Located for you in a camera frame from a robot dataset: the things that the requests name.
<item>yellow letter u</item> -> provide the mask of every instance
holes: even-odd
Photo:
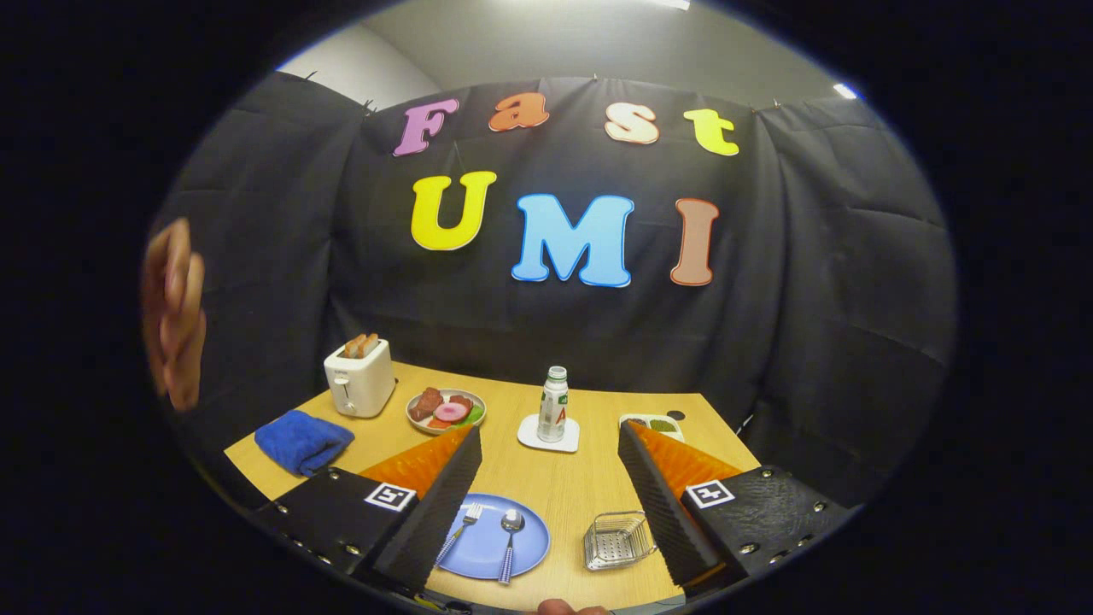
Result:
[[[451,185],[444,175],[424,177],[414,181],[413,216],[410,233],[418,245],[426,249],[459,249],[471,243],[482,227],[482,212],[485,210],[485,188],[497,180],[492,170],[473,170],[465,174],[459,182],[467,188],[463,198],[463,215],[451,228],[442,228],[440,194]]]

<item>plate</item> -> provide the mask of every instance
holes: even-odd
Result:
[[[474,425],[482,425],[482,422],[485,421],[485,410],[486,410],[485,409],[485,402],[483,402],[482,399],[479,398],[478,395],[475,395],[473,393],[469,393],[467,391],[463,391],[462,389],[437,389],[437,391],[440,392],[440,397],[444,398],[444,402],[445,403],[447,403],[448,400],[450,400],[453,395],[462,395],[463,398],[467,398],[468,400],[470,400],[471,402],[473,402],[475,405],[482,406],[482,416],[480,416],[479,419],[477,422],[474,422]],[[428,422],[433,421],[433,415],[430,415],[430,416],[423,418],[420,422],[416,422],[416,421],[414,421],[413,418],[410,417],[410,409],[412,409],[412,407],[414,407],[414,406],[418,405],[418,400],[421,400],[422,393],[419,393],[419,394],[414,395],[413,399],[410,400],[410,403],[407,404],[407,421],[409,421],[418,429],[424,431],[425,434],[432,434],[433,436],[437,436],[437,435],[444,434],[448,429],[451,429],[451,427],[449,427],[447,429],[437,429],[435,427],[426,427],[426,424]]]
[[[539,414],[537,413],[524,417],[519,429],[516,430],[516,439],[525,447],[531,447],[532,449],[576,453],[577,443],[580,442],[580,425],[572,418],[566,418],[565,434],[562,436],[562,439],[557,442],[543,442],[539,439]]]
[[[680,429],[679,422],[677,422],[675,419],[673,419],[670,416],[667,416],[667,415],[622,415],[621,417],[619,417],[619,427],[622,427],[622,424],[626,419],[628,419],[628,418],[639,418],[639,419],[642,419],[642,421],[645,422],[646,426],[648,426],[649,422],[654,421],[654,419],[656,419],[656,421],[662,421],[662,422],[666,422],[666,423],[670,423],[675,428],[675,431],[661,431],[660,434],[663,434],[665,436],[667,436],[669,438],[674,438],[674,439],[679,440],[680,442],[685,442],[685,440],[683,440],[683,430]]]
[[[463,530],[463,534],[440,561],[440,568],[471,579],[496,579],[505,558],[505,547],[508,546],[508,532],[501,529],[501,518],[510,508],[524,515],[524,530],[513,536],[513,577],[539,566],[546,557],[546,552],[550,551],[546,524],[530,508],[501,496],[467,494],[447,536],[455,534],[463,525],[463,516],[473,504],[482,505],[482,516],[473,525]]]

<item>silver fork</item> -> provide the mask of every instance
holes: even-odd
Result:
[[[448,536],[447,541],[444,541],[444,546],[440,547],[440,555],[436,556],[436,563],[433,564],[433,567],[440,565],[440,560],[444,559],[444,556],[448,555],[449,551],[451,551],[451,546],[456,544],[456,540],[459,539],[459,535],[463,533],[463,530],[466,530],[468,525],[474,525],[474,522],[478,521],[479,517],[482,517],[482,505],[471,505],[470,508],[467,509],[467,515],[463,517],[463,527],[456,530],[455,534]]]

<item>human hand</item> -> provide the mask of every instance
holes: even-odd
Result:
[[[586,606],[580,611],[574,611],[569,603],[564,600],[552,598],[539,603],[539,611],[536,615],[610,615],[602,606]]]
[[[201,310],[204,260],[190,251],[190,225],[179,217],[155,235],[141,270],[144,350],[158,395],[176,411],[197,405],[204,348]]]

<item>spoon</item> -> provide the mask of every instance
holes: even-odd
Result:
[[[502,530],[508,532],[508,546],[505,547],[505,560],[501,565],[501,575],[497,582],[507,586],[513,577],[513,535],[524,530],[524,516],[515,508],[505,511],[505,517],[501,518]]]

